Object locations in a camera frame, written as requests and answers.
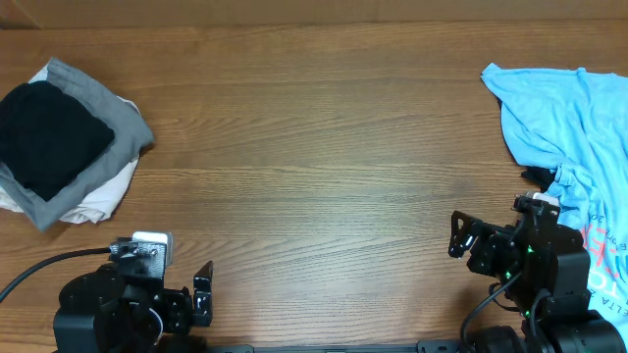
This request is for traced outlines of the black t-shirt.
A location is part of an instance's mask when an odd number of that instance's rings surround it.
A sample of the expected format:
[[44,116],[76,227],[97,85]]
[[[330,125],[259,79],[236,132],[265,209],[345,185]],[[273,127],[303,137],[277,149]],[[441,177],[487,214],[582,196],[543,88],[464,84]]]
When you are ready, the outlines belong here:
[[23,83],[1,100],[1,163],[23,188],[52,199],[89,167],[115,132],[47,81]]

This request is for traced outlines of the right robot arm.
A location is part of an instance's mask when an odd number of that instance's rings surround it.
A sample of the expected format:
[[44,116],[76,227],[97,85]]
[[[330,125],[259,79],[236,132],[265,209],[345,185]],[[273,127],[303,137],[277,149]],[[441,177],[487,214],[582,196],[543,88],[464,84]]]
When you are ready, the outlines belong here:
[[[623,352],[618,330],[590,309],[591,259],[578,231],[561,226],[558,212],[525,211],[516,226],[497,227],[459,211],[451,215],[448,253],[468,253],[469,270],[495,277],[497,288],[464,319],[463,352]],[[522,318],[511,327],[469,331],[470,322],[498,296]]]

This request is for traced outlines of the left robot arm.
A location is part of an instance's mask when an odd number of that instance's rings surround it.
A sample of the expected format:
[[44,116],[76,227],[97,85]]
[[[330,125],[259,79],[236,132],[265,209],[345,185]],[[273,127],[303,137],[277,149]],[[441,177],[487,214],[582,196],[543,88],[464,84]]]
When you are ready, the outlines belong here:
[[66,284],[53,329],[59,353],[204,352],[190,334],[211,325],[213,263],[193,289],[167,289],[165,265],[147,260],[106,264]]

